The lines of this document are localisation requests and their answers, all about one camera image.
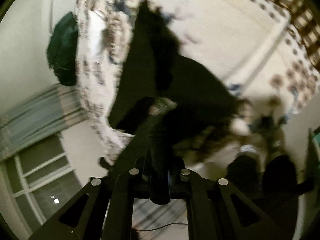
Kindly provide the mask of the black lion print sweater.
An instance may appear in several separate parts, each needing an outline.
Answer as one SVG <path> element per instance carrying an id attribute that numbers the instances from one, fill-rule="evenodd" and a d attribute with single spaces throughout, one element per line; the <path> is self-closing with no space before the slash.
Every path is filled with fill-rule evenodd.
<path id="1" fill-rule="evenodd" d="M 182 56 L 179 46 L 161 12 L 142 2 L 108 116 L 112 128 L 130 134 L 150 125 L 150 199 L 159 205 L 170 200 L 168 169 L 175 146 L 203 135 L 203 161 L 208 144 L 227 134 L 238 106 L 225 85 L 205 66 Z"/>

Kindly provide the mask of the person's legs and slippers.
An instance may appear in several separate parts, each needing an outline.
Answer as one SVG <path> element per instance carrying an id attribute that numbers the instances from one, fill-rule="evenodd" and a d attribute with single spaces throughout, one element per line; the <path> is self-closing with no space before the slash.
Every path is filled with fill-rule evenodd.
<path id="1" fill-rule="evenodd" d="M 276 224 L 272 239 L 293 239 L 298 217 L 298 196 L 314 189 L 319 180 L 297 182 L 296 167 L 284 150 L 263 151 L 241 146 L 227 168 L 227 179 Z"/>

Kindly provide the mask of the grey striped curtain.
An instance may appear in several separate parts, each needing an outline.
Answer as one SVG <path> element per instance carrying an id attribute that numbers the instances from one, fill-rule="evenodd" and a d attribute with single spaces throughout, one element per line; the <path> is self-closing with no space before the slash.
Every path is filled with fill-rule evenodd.
<path id="1" fill-rule="evenodd" d="M 1 161 L 84 120 L 76 88 L 55 84 L 1 114 Z"/>

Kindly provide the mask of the dark green pillow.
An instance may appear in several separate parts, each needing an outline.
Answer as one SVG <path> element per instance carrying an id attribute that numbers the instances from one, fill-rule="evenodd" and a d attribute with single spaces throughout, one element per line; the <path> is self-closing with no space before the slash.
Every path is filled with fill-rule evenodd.
<path id="1" fill-rule="evenodd" d="M 46 51 L 49 68 L 64 86 L 76 84 L 77 42 L 78 25 L 74 14 L 68 12 L 55 26 Z"/>

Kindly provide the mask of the white folded cloth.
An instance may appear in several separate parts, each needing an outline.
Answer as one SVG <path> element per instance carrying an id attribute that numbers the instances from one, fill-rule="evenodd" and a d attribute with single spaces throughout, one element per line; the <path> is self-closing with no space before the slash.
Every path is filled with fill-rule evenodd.
<path id="1" fill-rule="evenodd" d="M 88 21 L 88 51 L 93 63 L 101 63 L 104 51 L 104 31 L 106 21 L 101 11 L 89 11 Z"/>

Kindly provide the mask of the floral bed blanket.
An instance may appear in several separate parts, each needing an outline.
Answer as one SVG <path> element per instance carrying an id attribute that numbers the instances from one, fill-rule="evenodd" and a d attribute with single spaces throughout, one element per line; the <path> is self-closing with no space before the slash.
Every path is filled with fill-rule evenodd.
<path id="1" fill-rule="evenodd" d="M 204 65 L 232 94 L 251 100 L 257 113 L 268 112 L 278 99 L 275 116 L 289 120 L 319 93 L 319 71 L 305 58 L 290 13 L 269 0 L 77 0 L 78 91 L 109 163 L 132 138 L 107 117 L 144 1 L 160 10 L 183 56 Z M 90 10 L 101 11 L 106 21 L 101 63 L 89 58 Z"/>

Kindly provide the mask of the brown checkered blanket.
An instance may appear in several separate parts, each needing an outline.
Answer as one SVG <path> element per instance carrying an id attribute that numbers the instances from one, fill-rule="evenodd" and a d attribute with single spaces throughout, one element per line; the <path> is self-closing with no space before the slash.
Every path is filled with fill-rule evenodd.
<path id="1" fill-rule="evenodd" d="M 286 9 L 306 49 L 305 58 L 319 70 L 319 7 L 313 0 L 269 0 Z"/>

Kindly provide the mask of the window with white frame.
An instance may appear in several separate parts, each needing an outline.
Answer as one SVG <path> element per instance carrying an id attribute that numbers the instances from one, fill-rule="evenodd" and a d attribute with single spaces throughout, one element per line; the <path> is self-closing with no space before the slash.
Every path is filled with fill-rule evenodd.
<path id="1" fill-rule="evenodd" d="M 31 232 L 81 189 L 58 135 L 18 152 L 4 168 L 14 204 Z"/>

